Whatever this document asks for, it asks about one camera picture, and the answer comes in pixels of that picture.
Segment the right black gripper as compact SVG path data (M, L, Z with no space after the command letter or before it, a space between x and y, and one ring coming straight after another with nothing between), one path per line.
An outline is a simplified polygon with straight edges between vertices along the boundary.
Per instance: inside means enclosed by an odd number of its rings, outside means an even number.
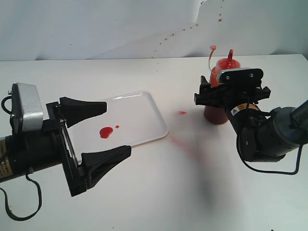
M241 103L258 103L270 97L268 87L258 87L251 84L222 84L211 87L205 76L200 77L199 93L194 94L196 105L227 108Z

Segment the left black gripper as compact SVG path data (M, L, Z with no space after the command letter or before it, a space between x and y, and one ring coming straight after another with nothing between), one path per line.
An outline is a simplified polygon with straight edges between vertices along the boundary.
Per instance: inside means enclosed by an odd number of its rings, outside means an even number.
M82 153L78 162L67 127L107 112L107 102L87 102L60 98L60 102L46 104L53 125L66 182L72 197L93 188L112 168L131 156L131 146L111 150Z

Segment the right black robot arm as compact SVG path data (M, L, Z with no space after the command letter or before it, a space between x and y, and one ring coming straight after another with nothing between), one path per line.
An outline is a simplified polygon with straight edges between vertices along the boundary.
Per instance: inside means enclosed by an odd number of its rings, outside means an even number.
M308 103L298 107L277 107L261 111L258 102L270 97L262 87L260 69L219 74L219 85L212 87L201 76L196 105L221 109L236 135L236 146L244 162L278 162L308 142Z

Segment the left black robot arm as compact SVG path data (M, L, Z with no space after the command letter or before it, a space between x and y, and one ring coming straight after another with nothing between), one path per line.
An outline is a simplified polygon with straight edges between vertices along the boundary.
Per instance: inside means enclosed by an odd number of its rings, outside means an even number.
M46 105L49 119L36 131L20 132L5 138L12 175L8 181L25 175L29 170L40 171L58 164L63 166L71 196L93 188L116 165L130 157L131 146L82 153L79 163L68 134L73 125L100 116L107 111L106 102L86 102L67 97Z

